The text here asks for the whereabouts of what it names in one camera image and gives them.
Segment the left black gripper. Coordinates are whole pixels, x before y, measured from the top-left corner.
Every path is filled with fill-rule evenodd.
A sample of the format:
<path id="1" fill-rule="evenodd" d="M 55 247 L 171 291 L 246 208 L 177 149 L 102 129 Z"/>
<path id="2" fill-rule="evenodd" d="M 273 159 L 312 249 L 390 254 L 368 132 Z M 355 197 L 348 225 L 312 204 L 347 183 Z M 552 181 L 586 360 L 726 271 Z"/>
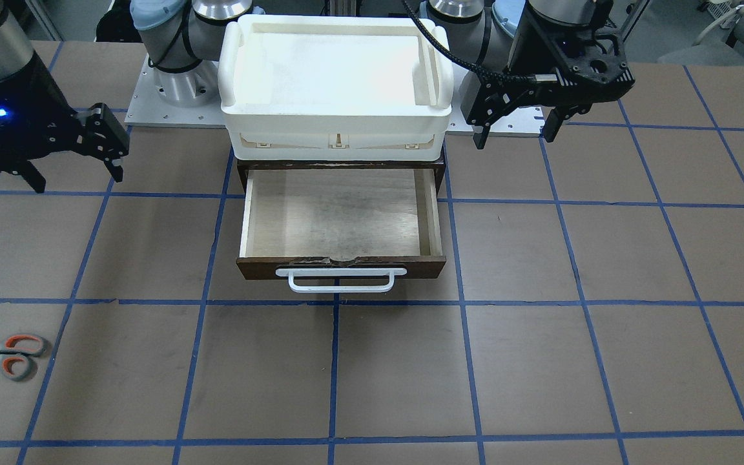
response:
<path id="1" fill-rule="evenodd" d="M 623 97 L 636 79 L 611 3 L 494 3 L 479 86 L 467 110 L 482 150 L 492 126 L 516 109 L 550 108 L 542 136 L 552 143 L 566 119 Z"/>

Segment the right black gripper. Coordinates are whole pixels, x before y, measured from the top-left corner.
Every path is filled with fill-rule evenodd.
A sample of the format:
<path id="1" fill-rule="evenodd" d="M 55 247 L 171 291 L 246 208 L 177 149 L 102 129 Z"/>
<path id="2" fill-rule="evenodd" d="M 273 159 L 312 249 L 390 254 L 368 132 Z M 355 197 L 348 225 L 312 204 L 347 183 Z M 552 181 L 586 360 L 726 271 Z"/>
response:
<path id="1" fill-rule="evenodd" d="M 59 151 L 88 154 L 120 183 L 129 149 L 130 135 L 109 106 L 74 110 L 38 53 L 0 81 L 0 171 L 13 171 L 34 192 L 45 193 L 47 180 L 32 160 Z"/>

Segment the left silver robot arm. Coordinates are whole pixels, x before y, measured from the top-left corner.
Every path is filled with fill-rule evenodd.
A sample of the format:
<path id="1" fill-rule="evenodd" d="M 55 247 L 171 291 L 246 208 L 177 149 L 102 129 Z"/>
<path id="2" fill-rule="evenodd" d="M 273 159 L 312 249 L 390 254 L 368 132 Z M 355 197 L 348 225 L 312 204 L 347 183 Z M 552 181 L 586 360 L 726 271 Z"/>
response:
<path id="1" fill-rule="evenodd" d="M 484 148 L 499 120 L 544 106 L 550 142 L 562 124 L 635 85 L 611 1 L 425 1 L 426 17 L 446 29 L 445 56 L 467 70 L 460 109 Z"/>

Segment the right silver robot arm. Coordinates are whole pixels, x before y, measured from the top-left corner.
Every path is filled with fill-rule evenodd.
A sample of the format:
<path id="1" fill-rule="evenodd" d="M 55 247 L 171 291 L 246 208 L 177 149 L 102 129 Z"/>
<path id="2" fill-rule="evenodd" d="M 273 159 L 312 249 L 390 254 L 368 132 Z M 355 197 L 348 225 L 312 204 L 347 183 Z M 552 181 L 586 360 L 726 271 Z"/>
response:
<path id="1" fill-rule="evenodd" d="M 132 1 L 130 18 L 166 103 L 190 108 L 218 91 L 223 36 L 256 15 L 251 1 Z M 36 193 L 45 177 L 33 162 L 73 151 L 100 160 L 116 182 L 130 136 L 105 103 L 74 110 L 8 6 L 0 1 L 0 172 Z"/>

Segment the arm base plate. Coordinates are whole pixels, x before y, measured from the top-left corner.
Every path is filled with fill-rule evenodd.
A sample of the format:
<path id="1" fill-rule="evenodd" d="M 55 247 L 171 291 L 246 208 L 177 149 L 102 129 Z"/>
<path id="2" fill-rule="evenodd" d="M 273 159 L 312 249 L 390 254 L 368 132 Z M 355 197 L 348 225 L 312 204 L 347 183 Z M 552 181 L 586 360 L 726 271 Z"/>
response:
<path id="1" fill-rule="evenodd" d="M 458 65 L 453 65 L 453 96 L 448 135 L 473 135 L 473 126 L 466 119 L 467 110 L 479 86 L 477 77 Z M 539 136 L 546 115 L 540 107 L 519 108 L 491 126 L 490 136 Z"/>
<path id="2" fill-rule="evenodd" d="M 216 62 L 203 61 L 194 70 L 170 74 L 150 67 L 148 61 L 147 57 L 143 59 L 128 104 L 126 124 L 179 129 L 224 128 Z"/>

